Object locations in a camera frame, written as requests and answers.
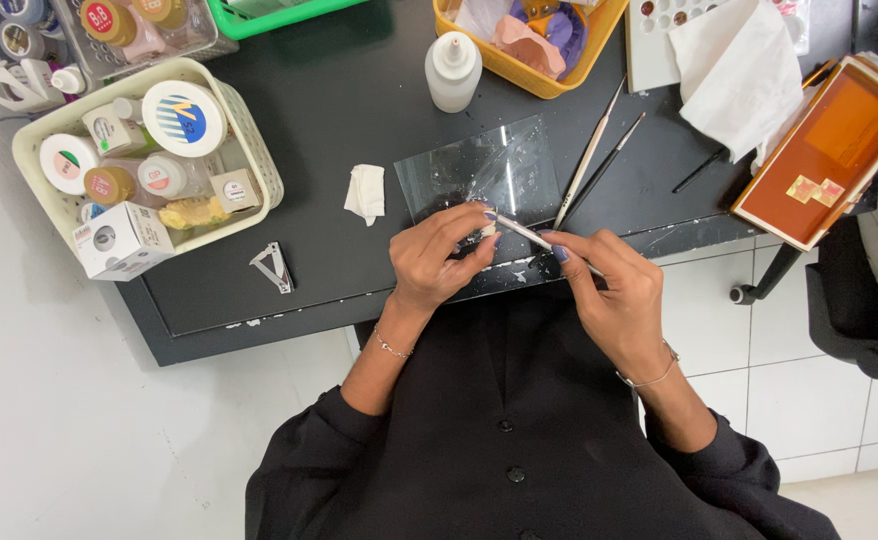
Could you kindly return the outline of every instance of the paintbrush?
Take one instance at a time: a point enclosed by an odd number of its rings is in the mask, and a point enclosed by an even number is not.
[[[508,217],[506,217],[502,214],[498,214],[497,216],[498,217],[496,218],[495,221],[498,223],[501,223],[502,226],[505,227],[506,229],[510,229],[512,231],[515,231],[516,233],[519,233],[523,237],[526,237],[527,239],[532,240],[534,243],[536,243],[536,244],[540,245],[541,247],[545,248],[546,250],[552,252],[552,244],[546,242],[545,239],[542,238],[541,236],[539,236],[539,234],[537,232],[535,232],[534,230],[532,230],[528,227],[523,227],[523,226],[519,225],[517,222],[509,219]],[[602,276],[602,272],[599,272],[598,269],[595,268],[594,266],[592,266],[591,264],[589,264],[588,261],[586,261],[586,266],[589,266],[589,272],[591,272],[592,274],[595,274],[596,276],[599,276],[599,277]]]
[[[595,188],[595,185],[598,184],[599,179],[602,178],[602,175],[604,175],[606,173],[606,170],[609,169],[609,166],[613,163],[613,160],[615,159],[615,157],[618,156],[619,150],[622,150],[622,147],[625,146],[625,142],[629,140],[629,136],[632,134],[633,131],[636,130],[636,126],[638,125],[638,122],[641,121],[641,119],[644,117],[645,117],[645,112],[638,116],[638,118],[636,119],[636,122],[632,125],[631,128],[629,128],[629,130],[627,130],[625,132],[625,135],[623,135],[622,138],[618,141],[618,144],[615,145],[615,148],[613,148],[613,151],[610,152],[608,155],[606,155],[606,158],[602,160],[602,164],[599,166],[599,168],[595,169],[595,172],[592,173],[592,176],[589,178],[589,181],[587,181],[586,185],[584,185],[582,187],[582,191],[578,195],[576,195],[575,200],[572,201],[572,204],[570,204],[568,206],[568,213],[567,214],[570,217],[572,215],[575,215],[575,212],[582,205],[582,202],[585,201],[586,197],[589,196],[589,191],[591,191],[593,188]],[[563,228],[565,227],[565,223],[566,222],[561,223],[558,227],[555,227],[554,230],[557,233],[561,232],[563,230]],[[533,266],[538,264],[539,261],[541,260],[541,257],[542,257],[542,253],[539,253],[536,256],[532,257],[532,260],[529,261],[529,268],[532,268]]]
[[[598,146],[599,140],[602,138],[602,132],[606,130],[606,124],[609,123],[609,116],[613,113],[613,105],[615,105],[615,100],[618,99],[619,92],[622,92],[622,85],[625,84],[627,76],[628,74],[622,76],[622,81],[619,83],[618,88],[615,89],[613,99],[609,101],[608,105],[606,105],[606,113],[602,115],[602,118],[599,119],[599,124],[595,126],[595,131],[592,133],[592,139],[589,140],[589,146],[586,147],[586,153],[582,156],[582,160],[579,161],[579,168],[575,170],[575,176],[572,177],[572,183],[568,185],[568,191],[565,192],[565,198],[562,200],[562,205],[559,206],[559,213],[556,214],[556,219],[552,223],[552,227],[555,230],[558,230],[559,226],[562,225],[562,220],[568,212],[569,205],[572,204],[572,198],[575,197],[575,190],[579,188],[579,183],[582,182],[582,177],[586,176],[589,162],[592,161],[592,154],[595,153],[595,147]]]

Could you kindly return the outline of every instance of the painted fingernail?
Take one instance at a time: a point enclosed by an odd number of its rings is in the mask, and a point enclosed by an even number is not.
[[[556,256],[556,261],[559,263],[568,261],[568,253],[565,252],[565,248],[562,246],[552,246],[552,254]]]

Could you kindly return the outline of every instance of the sleeve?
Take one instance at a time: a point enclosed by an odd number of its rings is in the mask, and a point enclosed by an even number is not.
[[[340,387],[284,423],[246,486],[246,538],[298,538],[338,492],[383,417],[355,410]]]
[[[715,438],[696,453],[670,448],[658,420],[645,416],[649,442],[699,499],[738,514],[770,539],[835,539],[825,515],[778,495],[779,468],[761,443],[736,433],[713,410]]]

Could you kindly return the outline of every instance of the woman's right hand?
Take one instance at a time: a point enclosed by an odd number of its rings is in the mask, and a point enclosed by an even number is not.
[[[662,342],[662,271],[602,229],[588,238],[567,232],[542,237],[575,295],[582,326],[624,377],[637,385],[654,381],[672,362]],[[598,290],[585,258],[605,275],[609,290]]]
[[[393,236],[389,257],[396,268],[397,285],[392,296],[412,311],[431,316],[442,302],[465,287],[492,262],[502,233],[483,239],[461,260],[448,256],[458,252],[456,242],[493,223],[494,214],[488,210],[481,202],[463,202]]]

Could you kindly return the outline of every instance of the green basket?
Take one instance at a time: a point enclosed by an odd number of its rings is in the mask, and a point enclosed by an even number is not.
[[[252,16],[231,7],[225,0],[207,1],[208,7],[212,10],[212,18],[215,19],[219,30],[233,40],[243,40],[249,36],[325,15],[366,0],[311,0],[261,17]]]

